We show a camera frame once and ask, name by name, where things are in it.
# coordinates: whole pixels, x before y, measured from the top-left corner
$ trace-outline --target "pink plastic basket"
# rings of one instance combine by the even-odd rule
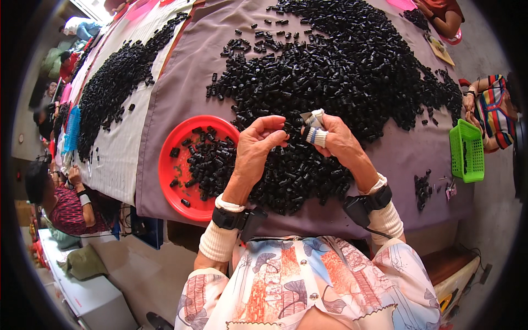
[[[138,0],[135,4],[133,4],[134,7],[128,11],[125,19],[133,21],[143,16],[143,14],[150,12],[152,8],[154,8],[154,6],[158,3],[158,1],[159,0]]]
[[[404,11],[411,11],[415,8],[418,8],[412,0],[387,0],[387,2]]]
[[[70,93],[71,93],[71,84],[68,83],[66,86],[64,86],[64,90],[62,91],[62,97],[61,97],[61,104],[64,104],[68,102],[70,99]]]

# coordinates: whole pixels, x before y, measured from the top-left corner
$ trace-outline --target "striped shirt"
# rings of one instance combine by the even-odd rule
[[[508,116],[501,109],[501,102],[506,92],[506,80],[500,74],[488,76],[489,87],[477,97],[475,117],[484,125],[489,138],[495,137],[501,149],[506,149],[513,143],[516,119]]]

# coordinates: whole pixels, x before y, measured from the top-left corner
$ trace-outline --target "white shirt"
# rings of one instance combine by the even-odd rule
[[[65,35],[70,34],[70,32],[73,32],[73,34],[77,34],[77,28],[79,27],[79,24],[89,22],[92,23],[93,20],[85,17],[72,17],[70,18],[66,24],[64,25],[64,31],[63,33]]]

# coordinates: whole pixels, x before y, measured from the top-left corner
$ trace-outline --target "blue plastic basket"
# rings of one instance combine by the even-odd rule
[[[64,135],[64,152],[77,149],[77,138],[79,137],[79,125],[81,122],[81,109],[79,106],[74,106],[71,109],[68,117],[68,125],[66,126],[66,134]]]

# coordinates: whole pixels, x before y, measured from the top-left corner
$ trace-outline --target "patterned red top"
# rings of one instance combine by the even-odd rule
[[[64,187],[61,183],[55,188],[55,195],[59,198],[57,205],[51,211],[50,220],[55,228],[68,235],[93,234],[109,230],[99,211],[92,205],[96,224],[86,227],[84,216],[82,215],[81,201],[77,197],[75,190]]]

